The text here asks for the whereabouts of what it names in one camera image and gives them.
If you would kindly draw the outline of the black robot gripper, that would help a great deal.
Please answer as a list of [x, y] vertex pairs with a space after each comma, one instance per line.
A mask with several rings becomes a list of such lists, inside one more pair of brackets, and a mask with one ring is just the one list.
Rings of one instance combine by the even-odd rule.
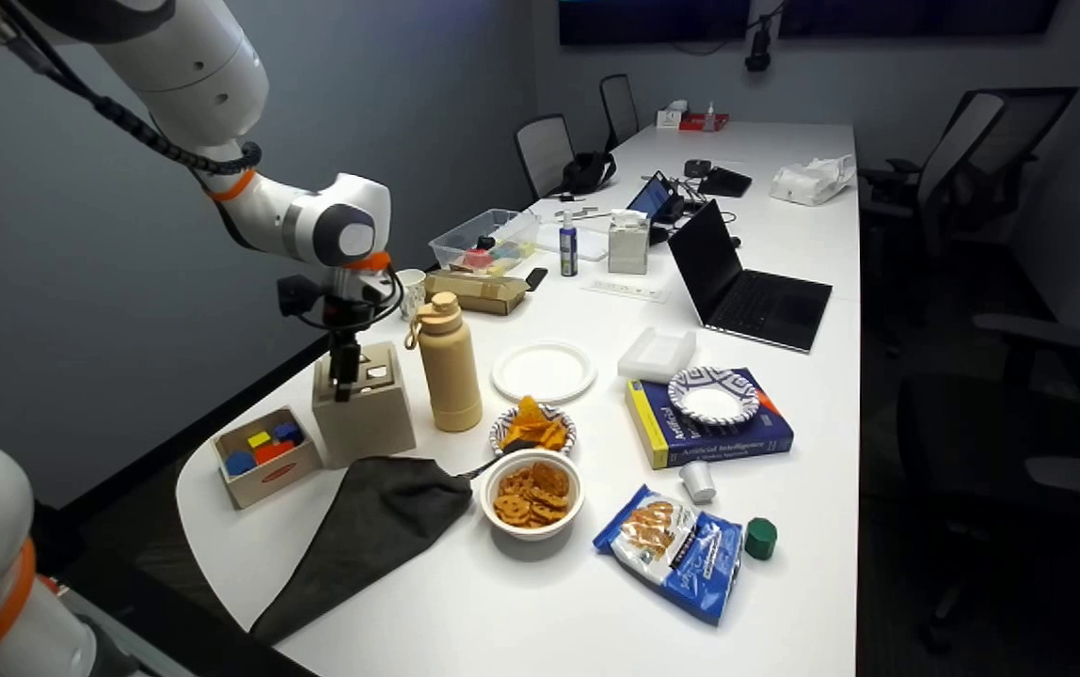
[[364, 332], [401, 303], [401, 281], [396, 271], [346, 271], [326, 277], [285, 274], [276, 281], [277, 312], [326, 335], [326, 378], [355, 383], [361, 347], [355, 332]]

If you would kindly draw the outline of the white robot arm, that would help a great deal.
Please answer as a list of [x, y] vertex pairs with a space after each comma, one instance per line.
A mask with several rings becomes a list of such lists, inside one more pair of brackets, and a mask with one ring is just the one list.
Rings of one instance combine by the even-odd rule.
[[[248, 139], [266, 106], [266, 72], [227, 0], [0, 0], [0, 49], [64, 89], [84, 78], [55, 57], [88, 42], [132, 99], [88, 106], [154, 155], [186, 165], [218, 205], [228, 237], [330, 271], [324, 287], [326, 373], [350, 398], [361, 375], [356, 335], [398, 303], [371, 277], [388, 266], [391, 190], [344, 174], [309, 190], [260, 174]], [[33, 489], [0, 451], [0, 677], [104, 677], [119, 652], [38, 580]]]

